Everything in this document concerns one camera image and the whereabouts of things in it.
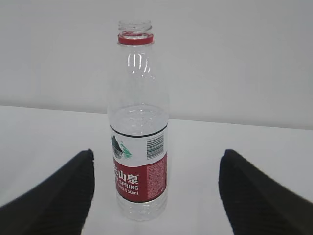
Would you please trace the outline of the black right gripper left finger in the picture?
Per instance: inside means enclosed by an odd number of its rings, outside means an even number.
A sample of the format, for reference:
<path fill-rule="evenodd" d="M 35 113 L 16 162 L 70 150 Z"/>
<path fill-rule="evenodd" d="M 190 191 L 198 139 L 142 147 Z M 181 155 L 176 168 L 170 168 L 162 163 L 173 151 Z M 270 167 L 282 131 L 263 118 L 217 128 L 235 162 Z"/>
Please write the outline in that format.
<path fill-rule="evenodd" d="M 81 151 L 25 194 L 1 206 L 2 235 L 79 235 L 94 195 L 94 156 Z"/>

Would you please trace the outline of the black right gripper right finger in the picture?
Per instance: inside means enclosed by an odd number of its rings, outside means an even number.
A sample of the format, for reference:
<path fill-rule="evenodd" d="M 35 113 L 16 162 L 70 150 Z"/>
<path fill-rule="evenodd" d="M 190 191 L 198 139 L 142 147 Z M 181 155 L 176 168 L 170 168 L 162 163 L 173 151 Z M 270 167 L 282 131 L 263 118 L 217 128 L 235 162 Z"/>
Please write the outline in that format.
<path fill-rule="evenodd" d="M 220 161 L 218 189 L 236 235 L 311 235 L 313 204 L 233 149 Z"/>

